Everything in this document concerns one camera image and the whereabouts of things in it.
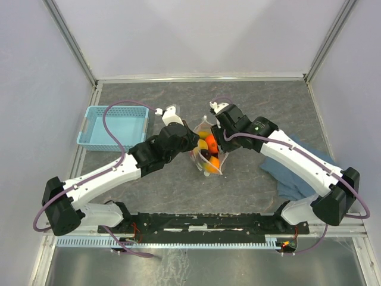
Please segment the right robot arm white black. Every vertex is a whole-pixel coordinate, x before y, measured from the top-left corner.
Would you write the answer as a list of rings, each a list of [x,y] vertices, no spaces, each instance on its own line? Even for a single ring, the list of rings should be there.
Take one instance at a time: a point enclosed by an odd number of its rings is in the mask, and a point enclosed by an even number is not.
[[[211,130],[224,153],[240,147],[254,150],[288,168],[309,184],[314,194],[290,201],[273,218],[274,228],[287,233],[295,225],[320,219],[338,226],[356,200],[360,174],[352,167],[346,170],[334,166],[301,147],[284,131],[265,117],[254,121],[234,104],[211,102],[211,113],[217,123]]]

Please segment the yellow orange round fruit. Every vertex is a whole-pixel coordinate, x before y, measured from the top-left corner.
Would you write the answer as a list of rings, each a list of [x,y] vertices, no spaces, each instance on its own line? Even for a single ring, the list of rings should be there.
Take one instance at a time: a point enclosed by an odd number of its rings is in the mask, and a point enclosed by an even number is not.
[[[200,132],[198,132],[198,135],[199,135],[200,139],[205,140],[210,135],[210,133],[209,132],[200,131]]]

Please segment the small dark red fruit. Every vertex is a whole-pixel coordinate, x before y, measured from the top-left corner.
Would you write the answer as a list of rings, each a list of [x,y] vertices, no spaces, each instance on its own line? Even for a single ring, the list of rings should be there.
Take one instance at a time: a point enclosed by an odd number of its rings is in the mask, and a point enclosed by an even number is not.
[[[203,158],[205,158],[206,160],[210,160],[211,153],[207,149],[201,149],[200,152]]]

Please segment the small yellow fruit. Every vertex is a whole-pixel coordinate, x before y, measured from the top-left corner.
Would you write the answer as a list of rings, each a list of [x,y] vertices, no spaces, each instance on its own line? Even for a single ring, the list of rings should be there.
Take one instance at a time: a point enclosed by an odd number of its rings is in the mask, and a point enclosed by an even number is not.
[[[200,150],[208,150],[208,144],[203,139],[198,140],[198,149]]]

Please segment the green yellow mango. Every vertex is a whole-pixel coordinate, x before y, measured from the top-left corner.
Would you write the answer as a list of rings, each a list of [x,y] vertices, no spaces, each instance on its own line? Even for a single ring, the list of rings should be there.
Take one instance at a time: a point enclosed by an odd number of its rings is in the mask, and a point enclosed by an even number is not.
[[[217,157],[211,156],[207,162],[203,162],[203,169],[208,173],[220,173],[220,160]]]

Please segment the clear zip top bag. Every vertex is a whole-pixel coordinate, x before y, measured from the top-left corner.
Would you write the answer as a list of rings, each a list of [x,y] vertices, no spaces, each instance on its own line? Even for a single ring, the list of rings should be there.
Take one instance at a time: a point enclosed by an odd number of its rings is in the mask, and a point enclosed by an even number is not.
[[[197,146],[189,152],[191,160],[204,176],[222,175],[229,156],[228,153],[219,150],[216,138],[212,134],[212,127],[204,115],[200,124],[193,130],[199,136]]]

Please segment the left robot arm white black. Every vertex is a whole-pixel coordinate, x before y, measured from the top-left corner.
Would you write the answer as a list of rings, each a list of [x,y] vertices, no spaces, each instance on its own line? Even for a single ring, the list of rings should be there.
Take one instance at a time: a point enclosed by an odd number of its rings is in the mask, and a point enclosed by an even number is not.
[[[199,136],[185,123],[170,123],[144,142],[130,148],[118,160],[80,178],[61,181],[49,179],[42,199],[42,210],[54,235],[71,233],[80,225],[106,225],[118,232],[126,232],[132,218],[126,208],[114,203],[110,206],[90,201],[125,182],[134,181],[161,170],[180,153],[192,151]]]

